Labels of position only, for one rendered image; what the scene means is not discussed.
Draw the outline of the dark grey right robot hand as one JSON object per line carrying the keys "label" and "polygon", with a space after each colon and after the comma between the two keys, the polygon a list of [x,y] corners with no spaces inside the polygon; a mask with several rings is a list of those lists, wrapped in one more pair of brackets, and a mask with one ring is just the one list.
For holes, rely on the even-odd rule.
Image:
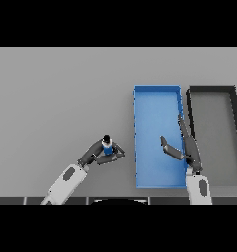
{"label": "dark grey right robot hand", "polygon": [[185,121],[181,115],[178,115],[178,125],[181,131],[184,151],[178,150],[177,148],[169,145],[167,143],[167,140],[163,136],[161,136],[160,141],[163,147],[163,151],[178,160],[184,159],[186,163],[192,168],[192,172],[196,175],[199,175],[202,172],[203,168],[197,142],[192,135],[188,134]]}

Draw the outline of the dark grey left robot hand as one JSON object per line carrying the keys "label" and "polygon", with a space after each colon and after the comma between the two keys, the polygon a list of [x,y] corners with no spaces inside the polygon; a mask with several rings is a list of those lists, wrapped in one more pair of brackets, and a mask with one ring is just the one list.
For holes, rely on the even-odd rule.
{"label": "dark grey left robot hand", "polygon": [[121,158],[125,155],[125,151],[116,143],[113,142],[111,145],[112,153],[110,155],[101,155],[104,151],[104,146],[102,140],[98,140],[92,144],[85,153],[77,160],[77,165],[81,168],[84,168],[86,165],[92,164],[94,161],[98,165],[103,165],[111,163],[118,158]]}

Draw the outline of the dark grey bin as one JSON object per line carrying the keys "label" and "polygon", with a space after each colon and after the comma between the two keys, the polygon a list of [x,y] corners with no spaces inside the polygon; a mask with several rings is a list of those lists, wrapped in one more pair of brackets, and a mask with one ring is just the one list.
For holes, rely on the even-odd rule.
{"label": "dark grey bin", "polygon": [[189,86],[191,134],[211,186],[237,186],[237,93],[231,86]]}

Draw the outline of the blue bin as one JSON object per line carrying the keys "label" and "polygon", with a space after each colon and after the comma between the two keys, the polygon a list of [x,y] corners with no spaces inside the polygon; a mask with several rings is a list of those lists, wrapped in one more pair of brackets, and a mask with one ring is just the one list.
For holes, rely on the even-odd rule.
{"label": "blue bin", "polygon": [[163,151],[160,137],[184,152],[178,125],[183,115],[179,85],[134,85],[134,161],[136,187],[185,188],[187,164]]}

